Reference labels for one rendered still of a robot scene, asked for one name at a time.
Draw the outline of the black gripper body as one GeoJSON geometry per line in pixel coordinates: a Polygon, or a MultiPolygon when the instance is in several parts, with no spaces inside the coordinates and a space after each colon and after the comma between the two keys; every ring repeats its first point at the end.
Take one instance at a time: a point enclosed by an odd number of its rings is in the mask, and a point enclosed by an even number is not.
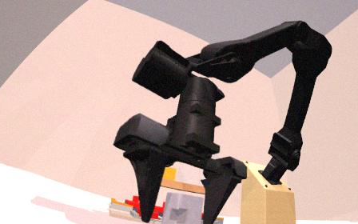
{"type": "Polygon", "coordinates": [[[206,179],[247,178],[247,165],[240,160],[232,156],[211,158],[220,153],[221,146],[214,143],[214,130],[221,126],[221,118],[208,103],[183,102],[170,121],[174,124],[171,141],[167,126],[144,114],[135,114],[121,125],[113,145],[124,151],[138,145],[153,147],[168,154],[168,158],[202,169],[206,179]]]}

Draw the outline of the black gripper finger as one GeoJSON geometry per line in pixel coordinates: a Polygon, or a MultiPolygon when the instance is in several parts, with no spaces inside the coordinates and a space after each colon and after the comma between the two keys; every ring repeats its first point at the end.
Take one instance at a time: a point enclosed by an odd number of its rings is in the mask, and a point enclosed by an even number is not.
{"type": "Polygon", "coordinates": [[[242,179],[231,177],[201,179],[205,188],[203,224],[213,224],[242,179]]]}
{"type": "Polygon", "coordinates": [[[137,179],[141,220],[149,223],[156,206],[168,154],[146,145],[138,145],[123,152],[129,159],[137,179]]]}

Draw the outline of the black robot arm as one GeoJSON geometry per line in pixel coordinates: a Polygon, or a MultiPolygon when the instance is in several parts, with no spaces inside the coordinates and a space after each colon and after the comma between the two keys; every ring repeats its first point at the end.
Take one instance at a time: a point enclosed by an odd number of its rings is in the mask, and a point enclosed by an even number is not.
{"type": "Polygon", "coordinates": [[[244,39],[208,44],[199,54],[188,58],[157,41],[139,63],[132,82],[163,99],[180,95],[178,105],[187,101],[206,102],[216,113],[216,102],[225,95],[208,78],[234,83],[250,72],[259,59],[285,47],[292,52],[296,71],[292,97],[283,128],[272,136],[268,150],[272,158],[264,170],[258,170],[269,184],[282,185],[280,179],[285,171],[293,172],[299,166],[303,146],[300,132],[313,88],[332,55],[328,39],[306,22],[283,22],[244,39]],[[198,77],[193,71],[207,78],[198,77]]]}

